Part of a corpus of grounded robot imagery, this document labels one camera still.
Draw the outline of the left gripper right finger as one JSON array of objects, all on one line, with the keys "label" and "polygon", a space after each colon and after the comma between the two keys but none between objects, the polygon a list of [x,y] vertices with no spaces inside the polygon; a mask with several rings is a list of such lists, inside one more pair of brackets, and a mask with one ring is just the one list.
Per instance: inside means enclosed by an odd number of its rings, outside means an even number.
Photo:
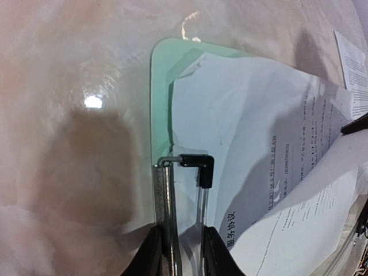
[{"label": "left gripper right finger", "polygon": [[215,227],[204,226],[202,252],[204,275],[244,276]]}]

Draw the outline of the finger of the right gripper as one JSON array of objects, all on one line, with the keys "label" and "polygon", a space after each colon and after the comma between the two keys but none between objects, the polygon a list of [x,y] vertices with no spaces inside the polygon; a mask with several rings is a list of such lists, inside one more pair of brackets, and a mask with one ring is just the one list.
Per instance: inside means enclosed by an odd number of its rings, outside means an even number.
[{"label": "finger of the right gripper", "polygon": [[362,115],[351,123],[343,126],[341,128],[341,133],[343,135],[349,135],[355,132],[362,131],[368,128],[368,113]]}]

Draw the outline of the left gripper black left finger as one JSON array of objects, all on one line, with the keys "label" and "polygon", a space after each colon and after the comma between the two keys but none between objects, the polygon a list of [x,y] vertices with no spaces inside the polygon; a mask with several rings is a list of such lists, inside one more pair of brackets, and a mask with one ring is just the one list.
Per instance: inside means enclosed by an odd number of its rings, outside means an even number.
[{"label": "left gripper black left finger", "polygon": [[152,227],[122,276],[155,276],[161,271],[162,228]]}]

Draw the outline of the remaining printed paper stack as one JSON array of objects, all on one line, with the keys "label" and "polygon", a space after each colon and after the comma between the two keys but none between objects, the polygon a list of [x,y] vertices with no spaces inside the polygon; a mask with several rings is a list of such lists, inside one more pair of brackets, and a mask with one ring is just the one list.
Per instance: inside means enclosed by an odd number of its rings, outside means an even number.
[{"label": "remaining printed paper stack", "polygon": [[367,69],[366,56],[342,34],[334,31],[345,87],[352,93],[351,112],[353,119],[367,113]]}]

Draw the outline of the metal wire folder clip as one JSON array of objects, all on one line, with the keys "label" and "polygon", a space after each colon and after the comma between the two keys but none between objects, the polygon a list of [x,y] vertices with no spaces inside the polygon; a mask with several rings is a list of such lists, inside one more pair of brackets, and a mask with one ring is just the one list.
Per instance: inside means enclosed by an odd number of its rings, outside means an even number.
[{"label": "metal wire folder clip", "polygon": [[214,158],[199,154],[161,157],[152,167],[165,275],[205,274],[204,232],[213,170]]}]

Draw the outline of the printed paper sheet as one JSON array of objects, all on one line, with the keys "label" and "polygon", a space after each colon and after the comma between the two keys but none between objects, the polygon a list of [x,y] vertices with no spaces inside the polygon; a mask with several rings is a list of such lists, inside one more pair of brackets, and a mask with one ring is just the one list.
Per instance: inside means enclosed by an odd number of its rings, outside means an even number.
[{"label": "printed paper sheet", "polygon": [[367,192],[367,163],[351,170],[318,165],[237,240],[232,257],[245,275],[311,275],[338,247],[350,210]]},{"label": "printed paper sheet", "polygon": [[312,171],[352,120],[352,100],[262,57],[205,53],[174,81],[173,150],[214,157],[207,221],[228,247]]}]

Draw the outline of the green translucent plastic folder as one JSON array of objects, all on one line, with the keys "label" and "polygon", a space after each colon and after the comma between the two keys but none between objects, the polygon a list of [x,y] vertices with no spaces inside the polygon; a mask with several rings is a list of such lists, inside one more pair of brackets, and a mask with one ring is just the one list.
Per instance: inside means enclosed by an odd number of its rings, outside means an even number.
[{"label": "green translucent plastic folder", "polygon": [[[171,84],[198,58],[203,54],[216,55],[225,58],[245,58],[251,57],[252,54],[227,48],[215,44],[198,43],[193,41],[186,41],[180,39],[164,39],[160,41],[152,52],[151,56],[151,159],[152,164],[164,155],[168,155],[173,147],[173,133],[171,130],[171,97],[173,95]],[[214,106],[206,107],[205,111],[210,111],[211,114],[224,115],[225,104],[221,105],[221,112],[217,111]],[[220,172],[222,171],[225,158],[230,149],[231,142],[236,130],[236,124],[227,126],[230,118],[235,118],[235,115],[224,115],[225,123],[214,126],[210,130],[210,136],[205,142],[210,142],[209,146],[201,148],[201,152],[210,152],[214,150],[215,157],[220,157]],[[225,206],[225,200],[218,200],[219,193],[219,177],[220,172],[215,170],[214,190],[209,192],[209,211],[207,214],[207,221],[211,225],[219,224],[217,221],[222,221],[224,215],[223,211],[219,211],[222,205]]]}]

